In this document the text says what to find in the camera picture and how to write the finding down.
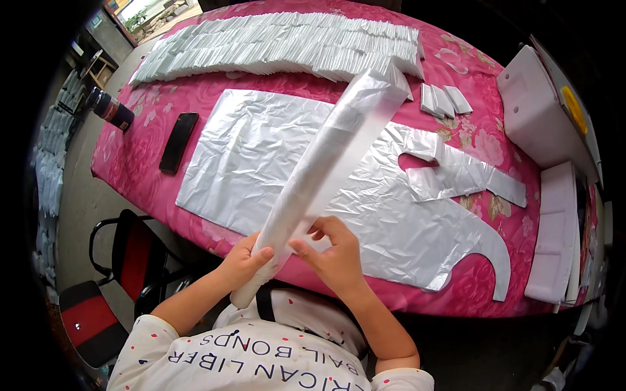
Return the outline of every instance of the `pink tablecloth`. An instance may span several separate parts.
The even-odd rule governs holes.
[[[528,206],[519,208],[488,191],[455,200],[476,213],[504,239],[511,258],[511,280],[506,301],[491,299],[494,273],[489,261],[472,254],[459,262],[450,284],[437,293],[394,282],[369,278],[368,282],[391,309],[456,317],[514,317],[548,312],[550,305],[524,297],[535,249],[539,215],[539,168],[509,141],[503,131],[503,107],[496,76],[503,69],[487,55],[462,39],[408,16],[379,7],[341,0],[287,0],[238,4],[216,9],[178,23],[168,34],[203,20],[232,16],[298,11],[343,14],[349,18],[384,20],[420,30],[426,59],[422,62],[426,82],[457,86],[474,111],[456,119],[438,120],[419,110],[420,81],[409,77],[415,102],[405,103],[394,122],[439,133],[447,142],[472,156],[497,166],[526,185]],[[123,134],[104,125],[91,161],[94,176],[173,231],[219,255],[227,254],[241,235],[220,227],[175,205],[184,172],[200,132],[225,88],[256,89],[335,103],[346,83],[333,83],[309,74],[280,73],[256,76],[245,73],[210,73],[170,82],[124,87],[119,100],[135,113],[131,128]],[[163,175],[158,165],[178,115],[200,113],[176,176]],[[401,156],[403,168],[414,165]],[[331,294],[310,268],[293,256],[277,278],[303,288]]]

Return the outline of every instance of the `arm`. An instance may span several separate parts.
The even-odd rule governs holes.
[[[258,235],[241,239],[217,269],[156,306],[151,314],[172,325],[179,335],[188,333],[217,302],[242,287],[272,259],[270,247],[250,255]]]
[[[313,234],[313,240],[327,235],[332,247],[318,253],[302,240],[291,240],[289,245],[350,308],[378,358],[376,373],[419,368],[413,339],[363,278],[356,236],[334,216],[317,219],[308,233]]]

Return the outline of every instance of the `black phone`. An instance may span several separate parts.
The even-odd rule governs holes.
[[[183,158],[187,141],[192,134],[193,127],[198,121],[198,113],[181,113],[172,129],[170,138],[167,140],[159,170],[168,174],[178,171],[180,160]]]

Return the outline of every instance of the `chair backrest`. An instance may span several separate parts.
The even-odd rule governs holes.
[[[163,277],[167,248],[131,210],[124,209],[115,230],[111,267],[113,278],[133,301],[143,288]]]
[[[128,332],[115,317],[95,281],[67,288],[59,296],[61,319],[78,355],[100,368],[119,354]]]

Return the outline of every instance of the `white t-shirt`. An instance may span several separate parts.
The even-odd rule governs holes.
[[[319,300],[273,290],[277,323],[259,319],[254,301],[245,310],[229,306],[215,322],[218,328],[192,337],[179,337],[169,323],[143,315],[107,390],[434,390],[432,376],[416,368],[387,370],[370,383],[355,356],[364,348],[358,329]]]

